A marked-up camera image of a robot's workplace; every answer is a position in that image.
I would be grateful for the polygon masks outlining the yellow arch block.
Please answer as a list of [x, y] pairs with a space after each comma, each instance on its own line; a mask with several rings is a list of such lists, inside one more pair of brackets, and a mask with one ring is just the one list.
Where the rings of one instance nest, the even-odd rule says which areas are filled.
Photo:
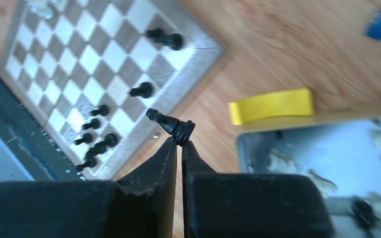
[[233, 125], [276, 117], [309, 117], [315, 114], [308, 88], [260, 94], [228, 103]]

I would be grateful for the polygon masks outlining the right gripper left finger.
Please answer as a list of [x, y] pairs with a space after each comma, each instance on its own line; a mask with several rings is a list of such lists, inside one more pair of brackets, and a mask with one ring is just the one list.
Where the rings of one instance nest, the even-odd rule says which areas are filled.
[[170, 238], [177, 145], [112, 180], [0, 182], [0, 238]]

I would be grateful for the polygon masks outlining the wooden chess board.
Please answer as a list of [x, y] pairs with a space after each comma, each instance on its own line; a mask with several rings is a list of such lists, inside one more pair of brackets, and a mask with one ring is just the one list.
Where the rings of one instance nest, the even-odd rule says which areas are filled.
[[223, 48], [176, 0], [50, 0], [50, 19], [16, 3], [0, 56], [4, 82], [73, 164], [85, 123], [93, 141], [119, 143], [85, 168], [110, 179], [153, 135], [145, 115], [170, 113], [218, 60]]

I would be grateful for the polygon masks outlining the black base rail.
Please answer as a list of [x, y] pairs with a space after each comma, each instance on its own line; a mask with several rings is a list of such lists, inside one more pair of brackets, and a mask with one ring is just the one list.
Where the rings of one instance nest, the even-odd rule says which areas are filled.
[[74, 165], [0, 79], [0, 140], [34, 180], [82, 180]]

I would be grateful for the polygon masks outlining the black knight chess piece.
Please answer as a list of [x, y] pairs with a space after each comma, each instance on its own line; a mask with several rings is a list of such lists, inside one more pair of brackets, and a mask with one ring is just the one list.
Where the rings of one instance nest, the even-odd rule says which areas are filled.
[[149, 108], [146, 116], [153, 122], [158, 123], [169, 135], [171, 135], [176, 144], [183, 147], [189, 141], [189, 138], [195, 128], [195, 123], [191, 120], [182, 121], [174, 117], [166, 116], [156, 109]]

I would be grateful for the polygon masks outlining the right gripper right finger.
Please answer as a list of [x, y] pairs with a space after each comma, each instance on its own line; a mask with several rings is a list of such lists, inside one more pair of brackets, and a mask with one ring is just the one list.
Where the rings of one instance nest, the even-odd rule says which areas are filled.
[[189, 141], [182, 148], [187, 238], [331, 238], [334, 227], [313, 182], [292, 174], [221, 174]]

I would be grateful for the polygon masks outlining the yellow tin with chess pieces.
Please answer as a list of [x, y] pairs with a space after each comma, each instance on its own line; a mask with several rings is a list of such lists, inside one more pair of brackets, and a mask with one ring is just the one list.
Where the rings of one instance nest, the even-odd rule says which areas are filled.
[[244, 126], [241, 171], [310, 178], [338, 238], [381, 238], [381, 103]]

